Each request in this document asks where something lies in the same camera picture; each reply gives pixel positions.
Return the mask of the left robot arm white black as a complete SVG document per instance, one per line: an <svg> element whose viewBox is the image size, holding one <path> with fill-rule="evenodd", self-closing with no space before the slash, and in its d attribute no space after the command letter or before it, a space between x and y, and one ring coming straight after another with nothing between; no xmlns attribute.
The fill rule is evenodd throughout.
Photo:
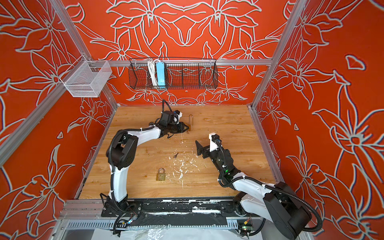
<svg viewBox="0 0 384 240"><path fill-rule="evenodd" d="M182 134L189 126L181 121L183 114L172 110L169 104L162 101L161 117L146 128L119 130L113 137L106 152L111 170L110 192L107 204L120 213L129 213L134 207L128 204L127 177L133 163L137 147L151 140L175 134Z"/></svg>

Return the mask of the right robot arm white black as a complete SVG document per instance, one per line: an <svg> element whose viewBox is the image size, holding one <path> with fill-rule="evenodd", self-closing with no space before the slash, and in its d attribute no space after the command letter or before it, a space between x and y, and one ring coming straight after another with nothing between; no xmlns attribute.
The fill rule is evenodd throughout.
<svg viewBox="0 0 384 240"><path fill-rule="evenodd" d="M237 169L219 135L209 135L206 147L196 141L197 155L209 158L219 172L218 183L223 188L239 192L233 199L236 210L255 214L270 221L287 239L296 239L301 232L314 233L322 229L323 220L317 210L299 198L284 182L267 184Z"/></svg>

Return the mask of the large brass padlock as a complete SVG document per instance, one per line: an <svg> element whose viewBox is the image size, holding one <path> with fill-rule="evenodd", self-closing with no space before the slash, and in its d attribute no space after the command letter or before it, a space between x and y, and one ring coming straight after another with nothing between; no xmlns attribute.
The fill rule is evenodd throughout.
<svg viewBox="0 0 384 240"><path fill-rule="evenodd" d="M194 125L194 116L192 114L190 114L189 115L189 121L188 121L189 129L187 130L187 134L189 134L191 132L193 125Z"/></svg>

